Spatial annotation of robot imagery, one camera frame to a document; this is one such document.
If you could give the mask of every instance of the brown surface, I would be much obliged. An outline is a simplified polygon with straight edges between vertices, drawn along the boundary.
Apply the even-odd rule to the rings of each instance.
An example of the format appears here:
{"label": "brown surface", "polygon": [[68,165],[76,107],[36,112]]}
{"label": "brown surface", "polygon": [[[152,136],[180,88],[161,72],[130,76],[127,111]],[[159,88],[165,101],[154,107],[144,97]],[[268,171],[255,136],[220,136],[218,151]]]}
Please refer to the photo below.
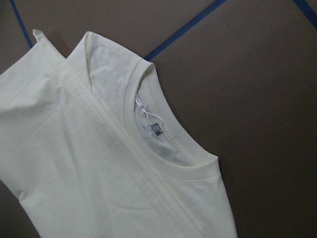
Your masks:
{"label": "brown surface", "polygon": [[[209,1],[16,4],[30,35],[43,30],[65,56],[86,31],[145,56]],[[7,10],[0,48],[22,56]],[[296,5],[228,0],[152,61],[175,116],[219,156],[239,238],[317,237],[317,30]],[[0,237],[37,237],[0,185]]]}

